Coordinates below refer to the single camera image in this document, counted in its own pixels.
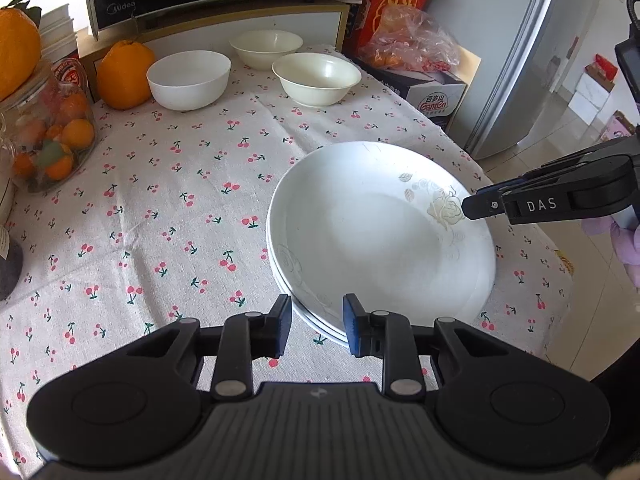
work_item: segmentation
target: stack of plates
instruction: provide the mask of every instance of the stack of plates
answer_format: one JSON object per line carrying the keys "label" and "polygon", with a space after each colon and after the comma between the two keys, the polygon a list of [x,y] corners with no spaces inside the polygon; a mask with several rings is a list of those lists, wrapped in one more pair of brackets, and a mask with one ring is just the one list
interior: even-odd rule
{"label": "stack of plates", "polygon": [[296,313],[347,346],[342,298],[412,324],[439,316],[471,322],[494,285],[494,243],[470,221],[469,193],[446,170],[404,148],[343,142],[316,150],[284,175],[271,199],[273,276]]}
{"label": "stack of plates", "polygon": [[74,33],[74,20],[69,17],[69,4],[42,15],[40,19],[40,46],[42,57],[49,59],[52,63],[69,56],[78,49]]}

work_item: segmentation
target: orange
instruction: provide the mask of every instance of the orange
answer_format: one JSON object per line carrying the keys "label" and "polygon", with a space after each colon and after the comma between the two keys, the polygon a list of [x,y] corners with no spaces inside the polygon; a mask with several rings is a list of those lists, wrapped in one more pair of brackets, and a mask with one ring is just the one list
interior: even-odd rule
{"label": "orange", "polygon": [[84,95],[71,94],[69,97],[62,99],[60,103],[60,111],[58,112],[60,123],[68,123],[73,119],[81,119],[86,116],[86,111],[89,107],[89,103]]}
{"label": "orange", "polygon": [[86,119],[74,119],[62,129],[61,140],[74,150],[84,150],[94,140],[94,127]]}
{"label": "orange", "polygon": [[16,91],[40,60],[40,33],[19,9],[0,9],[0,101]]}
{"label": "orange", "polygon": [[151,97],[146,71],[155,60],[149,47],[135,41],[119,41],[98,65],[98,94],[116,110],[141,105]]}
{"label": "orange", "polygon": [[52,124],[44,136],[49,140],[53,140],[59,135],[62,135],[62,126],[60,124]]}
{"label": "orange", "polygon": [[22,178],[31,178],[36,173],[36,167],[33,165],[29,153],[18,153],[14,157],[14,173]]}
{"label": "orange", "polygon": [[60,144],[60,146],[66,155],[44,170],[51,180],[63,180],[71,174],[71,170],[74,168],[74,156],[71,150],[64,144]]}

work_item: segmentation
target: table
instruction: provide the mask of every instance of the table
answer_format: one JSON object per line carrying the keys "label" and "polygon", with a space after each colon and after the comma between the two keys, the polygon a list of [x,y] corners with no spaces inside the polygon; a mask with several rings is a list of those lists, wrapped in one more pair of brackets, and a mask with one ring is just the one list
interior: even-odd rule
{"label": "table", "polygon": [[[0,460],[22,474],[40,465],[24,419],[42,384],[182,316],[212,326],[268,311],[278,290],[264,221],[278,180],[305,154],[345,140],[392,142],[468,189],[490,183],[439,127],[367,74],[343,102],[303,108],[276,76],[234,59],[225,94],[201,110],[149,101],[94,111],[100,141],[79,174],[46,195],[18,194],[7,224],[25,263],[0,303]],[[538,227],[488,223],[497,276],[474,323],[540,356],[567,311],[570,274]],[[351,358],[296,316],[286,354],[254,362],[256,384],[380,382],[381,373],[380,361]]]}

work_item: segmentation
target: tiled floor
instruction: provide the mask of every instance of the tiled floor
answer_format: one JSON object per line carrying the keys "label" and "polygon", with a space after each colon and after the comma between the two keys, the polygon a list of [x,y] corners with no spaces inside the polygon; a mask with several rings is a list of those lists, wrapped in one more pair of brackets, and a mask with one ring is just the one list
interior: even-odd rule
{"label": "tiled floor", "polygon": [[[494,182],[499,182],[591,146],[597,138],[598,132],[554,95],[525,139],[479,163]],[[588,237],[577,221],[540,227],[575,266],[572,309],[547,357],[591,379],[640,337],[640,294],[613,255],[609,234]]]}

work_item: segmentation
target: small orange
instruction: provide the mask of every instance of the small orange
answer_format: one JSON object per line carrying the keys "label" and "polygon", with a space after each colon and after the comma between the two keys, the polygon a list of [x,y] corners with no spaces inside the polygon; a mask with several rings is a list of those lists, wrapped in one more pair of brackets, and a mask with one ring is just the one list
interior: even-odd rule
{"label": "small orange", "polygon": [[53,140],[59,135],[62,135],[62,126],[60,124],[52,124],[44,136],[49,140]]}
{"label": "small orange", "polygon": [[73,119],[84,118],[88,107],[89,103],[84,95],[81,93],[71,94],[69,97],[62,99],[58,113],[61,116],[62,122],[68,123]]}
{"label": "small orange", "polygon": [[86,119],[74,119],[62,130],[62,142],[74,150],[88,148],[94,140],[94,127]]}
{"label": "small orange", "polygon": [[18,153],[14,157],[14,173],[22,178],[31,178],[36,173],[36,167],[33,165],[29,153]]}
{"label": "small orange", "polygon": [[63,180],[71,174],[71,170],[74,168],[74,156],[71,150],[64,144],[60,144],[60,146],[66,155],[44,170],[51,180]]}
{"label": "small orange", "polygon": [[151,97],[146,71],[155,60],[148,46],[129,40],[117,42],[98,65],[98,94],[116,110],[141,105]]}

